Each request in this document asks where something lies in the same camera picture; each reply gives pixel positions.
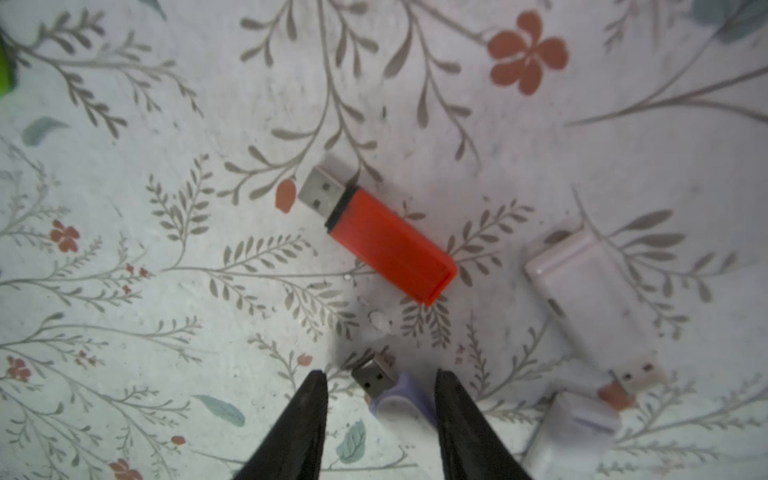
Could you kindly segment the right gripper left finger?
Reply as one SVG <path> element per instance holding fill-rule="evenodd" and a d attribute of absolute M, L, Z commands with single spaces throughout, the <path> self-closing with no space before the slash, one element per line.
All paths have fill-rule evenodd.
<path fill-rule="evenodd" d="M 327 376 L 311 371 L 235 480 L 317 480 L 326 435 Z"/>

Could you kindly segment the purple white usb drive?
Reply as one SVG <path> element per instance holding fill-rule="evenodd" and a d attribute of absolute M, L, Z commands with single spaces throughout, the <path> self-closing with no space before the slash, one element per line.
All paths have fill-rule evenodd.
<path fill-rule="evenodd" d="M 444 477 L 432 397 L 407 373 L 370 353 L 351 369 L 351 377 L 370 398 L 369 411 L 394 435 L 399 447 L 430 478 Z"/>

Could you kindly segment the red usb drive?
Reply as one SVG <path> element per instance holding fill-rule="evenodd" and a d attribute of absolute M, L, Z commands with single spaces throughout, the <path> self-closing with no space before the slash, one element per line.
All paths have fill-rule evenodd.
<path fill-rule="evenodd" d="M 315 167 L 298 199 L 328 235 L 413 301 L 433 305 L 458 274 L 452 257 L 357 185 Z"/>

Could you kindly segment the green usb drive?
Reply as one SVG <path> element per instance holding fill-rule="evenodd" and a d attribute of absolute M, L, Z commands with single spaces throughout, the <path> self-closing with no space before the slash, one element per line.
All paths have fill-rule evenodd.
<path fill-rule="evenodd" d="M 0 97 L 7 95 L 15 86 L 14 69 L 4 44 L 0 45 Z"/>

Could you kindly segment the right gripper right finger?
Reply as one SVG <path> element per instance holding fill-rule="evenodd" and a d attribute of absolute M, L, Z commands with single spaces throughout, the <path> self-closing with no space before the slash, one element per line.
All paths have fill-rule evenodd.
<path fill-rule="evenodd" d="M 434 395 L 445 478 L 530 480 L 453 372 L 437 372 Z"/>

